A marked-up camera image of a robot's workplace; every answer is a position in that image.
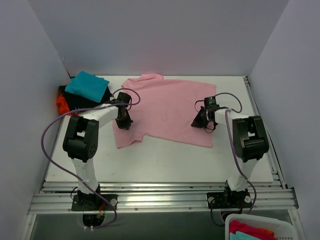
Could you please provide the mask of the pink t-shirt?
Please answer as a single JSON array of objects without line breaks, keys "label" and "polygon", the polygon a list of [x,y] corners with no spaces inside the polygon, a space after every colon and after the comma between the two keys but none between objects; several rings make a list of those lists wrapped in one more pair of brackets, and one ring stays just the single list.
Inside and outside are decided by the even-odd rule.
[{"label": "pink t-shirt", "polygon": [[118,149],[141,142],[144,136],[213,147],[212,134],[191,124],[197,115],[195,102],[214,96],[215,84],[143,74],[139,78],[127,79],[122,88],[138,104],[129,111],[133,120],[130,129],[119,129],[116,123],[113,124]]}]

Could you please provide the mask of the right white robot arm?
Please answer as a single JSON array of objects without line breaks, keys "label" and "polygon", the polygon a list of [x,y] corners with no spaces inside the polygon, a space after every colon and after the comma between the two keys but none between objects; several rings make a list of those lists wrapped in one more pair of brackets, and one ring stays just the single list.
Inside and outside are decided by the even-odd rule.
[{"label": "right white robot arm", "polygon": [[269,142],[263,119],[259,115],[243,115],[240,99],[232,93],[225,93],[236,99],[239,109],[220,106],[216,97],[205,97],[196,103],[203,103],[191,126],[213,133],[218,125],[226,126],[228,139],[235,163],[235,171],[226,181],[226,191],[222,193],[223,203],[234,206],[240,201],[240,194],[251,186],[250,177],[260,159],[269,151]]}]

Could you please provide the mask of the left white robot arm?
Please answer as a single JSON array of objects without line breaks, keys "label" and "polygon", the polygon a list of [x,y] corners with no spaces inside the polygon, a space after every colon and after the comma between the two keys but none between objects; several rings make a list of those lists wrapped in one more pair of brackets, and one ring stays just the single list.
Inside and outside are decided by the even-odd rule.
[{"label": "left white robot arm", "polygon": [[99,129],[115,120],[121,130],[129,130],[133,123],[128,106],[132,97],[119,92],[117,98],[83,115],[70,117],[62,148],[75,167],[78,180],[77,197],[90,210],[100,206],[100,185],[95,175],[93,158],[98,150]]}]

